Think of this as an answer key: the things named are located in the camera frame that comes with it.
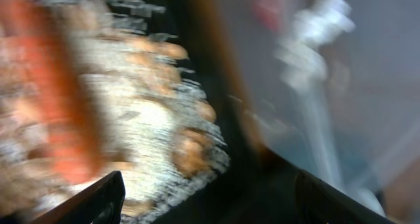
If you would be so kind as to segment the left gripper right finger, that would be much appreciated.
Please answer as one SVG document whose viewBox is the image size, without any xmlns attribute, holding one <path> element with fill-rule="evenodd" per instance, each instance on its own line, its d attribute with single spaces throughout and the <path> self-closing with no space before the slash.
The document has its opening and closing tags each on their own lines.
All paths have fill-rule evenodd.
<svg viewBox="0 0 420 224">
<path fill-rule="evenodd" d="M 305 170 L 296 174 L 294 187 L 301 223 L 394 224 Z"/>
</svg>

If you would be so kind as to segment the white tissue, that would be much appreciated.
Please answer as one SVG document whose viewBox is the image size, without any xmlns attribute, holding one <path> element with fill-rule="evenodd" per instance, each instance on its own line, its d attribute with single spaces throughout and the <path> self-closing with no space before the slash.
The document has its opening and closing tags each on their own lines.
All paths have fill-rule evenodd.
<svg viewBox="0 0 420 224">
<path fill-rule="evenodd" d="M 350 12 L 344 0 L 316 0 L 295 14 L 291 33 L 275 52 L 286 64 L 282 79 L 290 88 L 303 94 L 326 79 L 327 66 L 319 48 L 355 28 Z"/>
</svg>

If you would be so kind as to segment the red snack wrapper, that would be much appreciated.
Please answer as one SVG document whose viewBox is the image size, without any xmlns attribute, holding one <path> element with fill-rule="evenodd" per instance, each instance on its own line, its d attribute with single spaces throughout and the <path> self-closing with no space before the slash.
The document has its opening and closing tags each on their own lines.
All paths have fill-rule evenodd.
<svg viewBox="0 0 420 224">
<path fill-rule="evenodd" d="M 268 30 L 280 33 L 283 26 L 283 0 L 250 0 L 255 17 Z"/>
</svg>

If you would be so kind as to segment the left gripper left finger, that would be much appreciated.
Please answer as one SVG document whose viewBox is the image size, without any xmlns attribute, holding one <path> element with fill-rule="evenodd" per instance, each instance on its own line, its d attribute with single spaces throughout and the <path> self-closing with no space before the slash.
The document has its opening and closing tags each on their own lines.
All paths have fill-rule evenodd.
<svg viewBox="0 0 420 224">
<path fill-rule="evenodd" d="M 120 171 L 113 171 L 31 224 L 119 224 L 125 200 Z"/>
</svg>

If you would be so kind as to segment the food scraps with rice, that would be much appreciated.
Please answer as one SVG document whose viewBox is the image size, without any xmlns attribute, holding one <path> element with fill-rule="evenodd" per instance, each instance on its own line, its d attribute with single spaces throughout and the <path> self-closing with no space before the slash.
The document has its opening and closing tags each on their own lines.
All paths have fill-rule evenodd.
<svg viewBox="0 0 420 224">
<path fill-rule="evenodd" d="M 101 140 L 102 167 L 68 182 L 53 168 L 48 129 L 17 24 L 55 27 L 66 41 Z M 165 99 L 182 78 L 179 44 L 155 42 L 117 25 L 101 0 L 1 0 L 1 213 L 33 221 L 113 171 L 125 185 L 121 210 L 145 210 L 167 166 L 183 177 L 207 169 L 209 140 L 178 127 Z"/>
</svg>

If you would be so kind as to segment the orange carrot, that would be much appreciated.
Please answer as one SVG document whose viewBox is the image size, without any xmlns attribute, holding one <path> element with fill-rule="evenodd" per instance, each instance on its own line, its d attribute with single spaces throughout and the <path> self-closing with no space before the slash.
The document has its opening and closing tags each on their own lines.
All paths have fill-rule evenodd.
<svg viewBox="0 0 420 224">
<path fill-rule="evenodd" d="M 17 24 L 16 31 L 31 79 L 39 88 L 53 168 L 70 183 L 89 181 L 102 167 L 101 140 L 70 48 L 51 25 Z"/>
</svg>

